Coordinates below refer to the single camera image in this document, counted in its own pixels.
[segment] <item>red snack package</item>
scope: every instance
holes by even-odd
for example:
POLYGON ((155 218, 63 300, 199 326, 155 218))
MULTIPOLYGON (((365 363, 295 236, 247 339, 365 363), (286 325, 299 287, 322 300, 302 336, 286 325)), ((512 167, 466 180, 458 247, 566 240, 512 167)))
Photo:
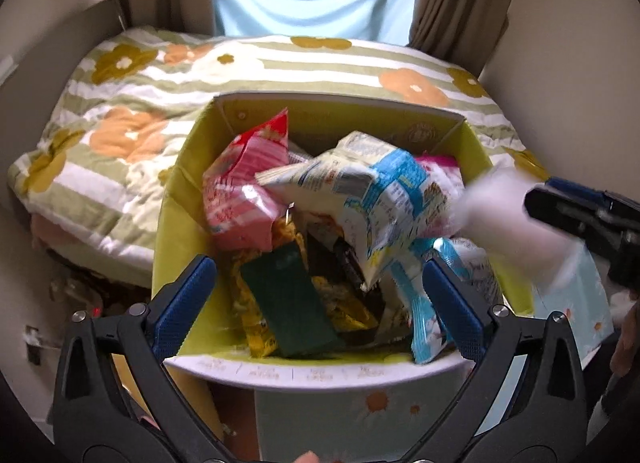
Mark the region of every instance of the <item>red snack package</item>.
POLYGON ((289 163, 288 133, 284 109, 236 136, 204 173, 205 215, 221 250, 271 252, 271 225, 287 207, 255 183, 254 175, 289 163))

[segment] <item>hand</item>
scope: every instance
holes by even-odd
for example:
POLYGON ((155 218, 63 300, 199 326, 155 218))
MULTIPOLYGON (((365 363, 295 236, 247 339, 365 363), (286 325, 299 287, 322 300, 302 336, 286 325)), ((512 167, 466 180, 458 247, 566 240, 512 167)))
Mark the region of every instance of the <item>hand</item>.
POLYGON ((613 374, 621 378, 631 370, 636 351, 638 351, 639 347, 636 342, 638 333, 638 294, 630 292, 629 297, 635 300, 636 303, 626 314, 622 322, 622 332, 620 333, 616 351, 613 353, 610 362, 610 368, 613 374))
POLYGON ((318 456, 310 451, 300 456, 293 463, 320 463, 320 460, 318 459, 318 456))

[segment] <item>bed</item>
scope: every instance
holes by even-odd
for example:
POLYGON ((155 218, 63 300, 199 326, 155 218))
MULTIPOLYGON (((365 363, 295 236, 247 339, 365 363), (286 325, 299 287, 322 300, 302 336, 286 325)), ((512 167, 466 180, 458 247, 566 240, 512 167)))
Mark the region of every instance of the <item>bed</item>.
MULTIPOLYGON (((199 112, 238 90, 406 101, 464 116, 494 165, 542 176, 468 72, 410 48, 347 39, 221 39, 151 27, 104 40, 73 70, 33 151, 8 184, 31 231, 75 265, 150 287, 163 186, 199 112)), ((428 143, 416 128, 398 142, 428 143)))

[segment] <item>screw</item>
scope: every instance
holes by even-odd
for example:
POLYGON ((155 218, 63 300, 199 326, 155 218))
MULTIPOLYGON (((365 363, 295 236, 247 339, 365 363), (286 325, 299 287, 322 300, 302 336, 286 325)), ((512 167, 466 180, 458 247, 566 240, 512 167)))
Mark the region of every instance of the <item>screw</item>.
POLYGON ((564 313, 560 313, 559 311, 555 311, 551 314, 554 322, 562 322, 566 320, 566 315, 564 313))
POLYGON ((143 313, 145 313, 146 311, 146 304, 144 304, 143 302, 137 302, 135 304, 132 304, 131 307, 129 308, 129 315, 133 315, 134 317, 137 317, 138 315, 142 315, 143 313))
POLYGON ((506 317, 509 315, 509 308, 503 304, 496 304, 493 309, 494 315, 497 317, 506 317))
POLYGON ((86 312, 83 310, 80 311, 76 311, 72 316, 71 316, 71 320, 73 322, 82 322, 84 319, 86 319, 86 312))

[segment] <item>striped bedding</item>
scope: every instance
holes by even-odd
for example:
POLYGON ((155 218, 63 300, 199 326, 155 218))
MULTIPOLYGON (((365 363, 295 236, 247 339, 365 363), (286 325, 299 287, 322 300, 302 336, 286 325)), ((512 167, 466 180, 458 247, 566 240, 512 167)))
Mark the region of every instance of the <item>striped bedding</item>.
POLYGON ((150 287, 164 183, 199 111, 237 90, 406 101, 466 117, 494 164, 539 169, 500 108, 457 66, 347 39, 211 39, 134 28, 78 65, 34 151, 10 168, 32 229, 73 263, 150 287))

